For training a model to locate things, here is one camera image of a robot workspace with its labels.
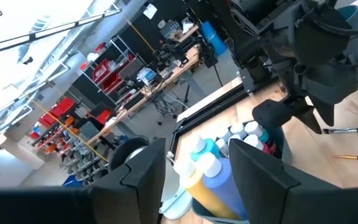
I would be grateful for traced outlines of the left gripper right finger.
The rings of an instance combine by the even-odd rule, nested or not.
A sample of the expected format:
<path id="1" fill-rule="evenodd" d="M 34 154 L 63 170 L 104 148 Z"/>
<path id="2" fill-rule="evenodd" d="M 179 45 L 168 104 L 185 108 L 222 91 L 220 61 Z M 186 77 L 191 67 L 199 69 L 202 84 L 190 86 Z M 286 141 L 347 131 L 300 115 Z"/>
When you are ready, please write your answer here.
<path id="1" fill-rule="evenodd" d="M 319 193 L 338 186 L 241 140 L 229 144 L 232 174 L 251 223 L 318 223 Z"/>

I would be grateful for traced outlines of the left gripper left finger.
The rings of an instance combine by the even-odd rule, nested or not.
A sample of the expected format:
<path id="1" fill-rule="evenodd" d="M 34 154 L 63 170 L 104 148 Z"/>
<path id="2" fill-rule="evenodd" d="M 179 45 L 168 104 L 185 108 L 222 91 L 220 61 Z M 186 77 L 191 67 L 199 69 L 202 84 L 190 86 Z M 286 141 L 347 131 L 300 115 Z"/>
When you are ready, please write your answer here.
<path id="1" fill-rule="evenodd" d="M 165 139 L 158 138 L 97 180 L 90 190 L 94 222 L 157 223 L 165 168 Z"/>

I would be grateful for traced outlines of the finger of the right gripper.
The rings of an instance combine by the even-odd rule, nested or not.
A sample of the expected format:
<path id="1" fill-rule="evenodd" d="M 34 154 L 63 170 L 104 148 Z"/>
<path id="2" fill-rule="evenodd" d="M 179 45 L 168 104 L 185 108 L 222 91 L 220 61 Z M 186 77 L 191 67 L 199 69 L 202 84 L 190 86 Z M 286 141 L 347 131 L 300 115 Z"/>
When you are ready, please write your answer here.
<path id="1" fill-rule="evenodd" d="M 300 120 L 305 126 L 311 129 L 316 134 L 321 134 L 322 130 L 313 114 L 314 107 L 310 105 L 293 105 L 291 107 L 293 116 Z"/>
<path id="2" fill-rule="evenodd" d="M 313 106 L 328 126 L 334 126 L 334 105 L 327 104 L 315 96 L 309 96 Z"/>

